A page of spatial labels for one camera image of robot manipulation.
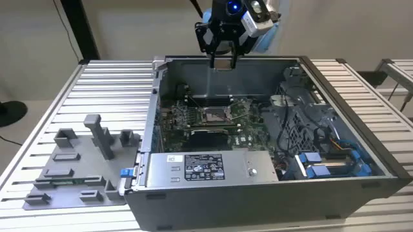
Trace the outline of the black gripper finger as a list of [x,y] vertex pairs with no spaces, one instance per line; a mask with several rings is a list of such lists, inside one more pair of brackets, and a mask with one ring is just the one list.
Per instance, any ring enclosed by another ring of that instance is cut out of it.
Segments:
[[220,45],[221,45],[221,39],[217,36],[213,36],[210,45],[206,49],[206,53],[210,55],[210,68],[214,68],[216,53]]
[[230,61],[232,69],[236,69],[238,57],[250,53],[254,44],[256,44],[256,38],[250,37],[249,35],[242,35],[238,39],[233,41],[232,61]]

